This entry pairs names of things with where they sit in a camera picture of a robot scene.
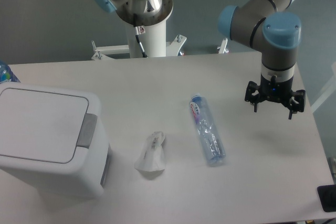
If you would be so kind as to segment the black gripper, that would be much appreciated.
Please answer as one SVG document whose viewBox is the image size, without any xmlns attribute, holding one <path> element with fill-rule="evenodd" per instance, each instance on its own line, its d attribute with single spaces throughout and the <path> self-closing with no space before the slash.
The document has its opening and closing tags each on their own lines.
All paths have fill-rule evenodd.
<svg viewBox="0 0 336 224">
<path fill-rule="evenodd" d="M 306 91 L 304 89 L 292 91 L 293 77 L 284 82 L 271 82 L 261 76 L 260 85 L 249 81 L 245 101 L 254 107 L 254 112 L 258 111 L 258 105 L 264 101 L 281 104 L 288 104 L 288 119 L 291 120 L 294 114 L 304 112 L 306 105 Z"/>
</svg>

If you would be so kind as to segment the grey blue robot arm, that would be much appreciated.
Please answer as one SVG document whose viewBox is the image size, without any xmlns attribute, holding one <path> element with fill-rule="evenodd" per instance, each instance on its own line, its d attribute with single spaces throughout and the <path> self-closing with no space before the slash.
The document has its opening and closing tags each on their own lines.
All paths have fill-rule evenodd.
<svg viewBox="0 0 336 224">
<path fill-rule="evenodd" d="M 226 6 L 219 15 L 218 31 L 227 39 L 261 53 L 260 83 L 250 81 L 245 101 L 254 110 L 264 101 L 282 104 L 288 118 L 302 113 L 304 89 L 292 83 L 301 42 L 301 20 L 287 8 L 295 0 L 249 0 L 244 6 Z"/>
</svg>

